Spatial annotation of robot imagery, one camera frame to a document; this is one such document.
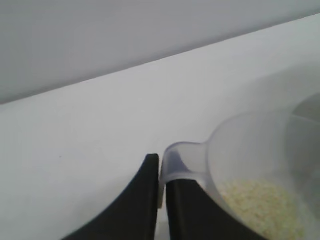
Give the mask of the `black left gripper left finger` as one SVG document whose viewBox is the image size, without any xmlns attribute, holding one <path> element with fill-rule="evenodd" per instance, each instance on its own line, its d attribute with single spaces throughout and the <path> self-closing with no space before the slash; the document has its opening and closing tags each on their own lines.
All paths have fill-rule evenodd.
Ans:
<svg viewBox="0 0 320 240">
<path fill-rule="evenodd" d="M 146 155 L 124 191 L 96 218 L 66 240 L 153 240 L 158 216 L 158 154 Z"/>
</svg>

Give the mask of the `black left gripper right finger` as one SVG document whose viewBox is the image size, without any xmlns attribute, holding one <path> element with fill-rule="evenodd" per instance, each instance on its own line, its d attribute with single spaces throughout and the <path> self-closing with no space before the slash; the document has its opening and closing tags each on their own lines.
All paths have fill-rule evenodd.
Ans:
<svg viewBox="0 0 320 240">
<path fill-rule="evenodd" d="M 262 240 L 220 208 L 194 180 L 166 184 L 166 208 L 172 240 Z"/>
</svg>

